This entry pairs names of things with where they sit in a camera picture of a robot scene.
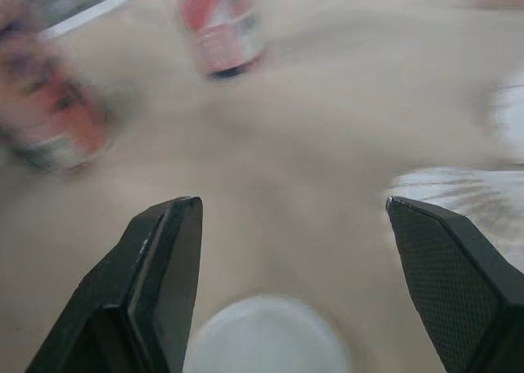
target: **white bowl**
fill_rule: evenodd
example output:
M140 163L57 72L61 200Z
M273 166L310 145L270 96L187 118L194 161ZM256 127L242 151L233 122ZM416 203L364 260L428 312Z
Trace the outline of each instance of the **white bowl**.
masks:
M234 303L189 342L184 373L353 373L350 355L317 313L297 299Z

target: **blurry can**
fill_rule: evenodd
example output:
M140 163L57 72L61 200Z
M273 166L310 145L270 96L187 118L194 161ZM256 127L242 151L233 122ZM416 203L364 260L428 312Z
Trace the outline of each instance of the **blurry can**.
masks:
M25 0L0 5L0 125L39 169L77 169L105 146L105 117Z
M264 42L254 0L177 1L199 63L211 78L242 74L260 58Z

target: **beige table surface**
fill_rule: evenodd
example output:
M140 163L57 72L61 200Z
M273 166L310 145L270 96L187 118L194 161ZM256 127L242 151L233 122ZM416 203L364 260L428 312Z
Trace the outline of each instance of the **beige table surface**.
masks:
M181 195L205 208L195 327L242 296L292 294L362 371L444 371L382 193L416 166L496 158L489 92L521 59L524 17L468 0L259 1L264 64L228 83L197 75L163 0L60 38L127 123L83 176L2 177L2 371L23 371L132 216Z

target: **cylindrical object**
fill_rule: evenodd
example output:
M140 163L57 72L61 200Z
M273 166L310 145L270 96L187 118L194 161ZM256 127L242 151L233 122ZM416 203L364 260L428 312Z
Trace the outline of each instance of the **cylindrical object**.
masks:
M228 306L190 340L183 373L354 373L352 354L310 306L259 295Z
M26 151L28 163L76 169L104 148L105 118L41 29L25 0L2 0L0 125Z
M199 65L213 79L244 73L257 62L264 43L254 0L177 0L192 34Z

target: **red can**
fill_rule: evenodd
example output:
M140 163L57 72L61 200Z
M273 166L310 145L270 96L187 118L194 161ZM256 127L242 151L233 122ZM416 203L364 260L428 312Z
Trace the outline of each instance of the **red can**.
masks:
M1 4L0 125L44 169L89 163L105 146L103 111L25 0Z
M177 0L198 60L211 78L248 70L264 50L255 0Z

